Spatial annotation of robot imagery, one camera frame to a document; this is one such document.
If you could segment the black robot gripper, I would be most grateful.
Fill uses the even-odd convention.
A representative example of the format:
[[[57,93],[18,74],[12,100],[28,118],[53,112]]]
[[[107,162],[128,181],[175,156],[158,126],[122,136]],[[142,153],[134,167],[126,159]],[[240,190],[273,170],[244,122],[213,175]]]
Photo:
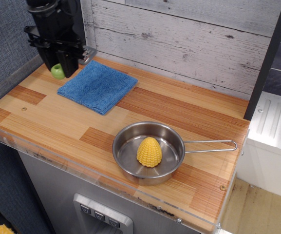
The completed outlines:
[[[68,2],[27,2],[27,10],[35,25],[26,26],[30,45],[36,47],[49,71],[61,64],[66,78],[78,69],[72,54],[83,52],[78,35],[73,31],[74,19]]]

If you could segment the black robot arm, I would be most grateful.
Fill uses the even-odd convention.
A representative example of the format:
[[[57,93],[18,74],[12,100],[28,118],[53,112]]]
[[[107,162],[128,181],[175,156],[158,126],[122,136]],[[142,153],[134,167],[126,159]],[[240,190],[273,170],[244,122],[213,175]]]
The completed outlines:
[[[34,26],[26,26],[29,43],[51,70],[60,64],[66,78],[78,69],[85,53],[83,37],[75,21],[81,13],[78,0],[28,0],[27,10]]]

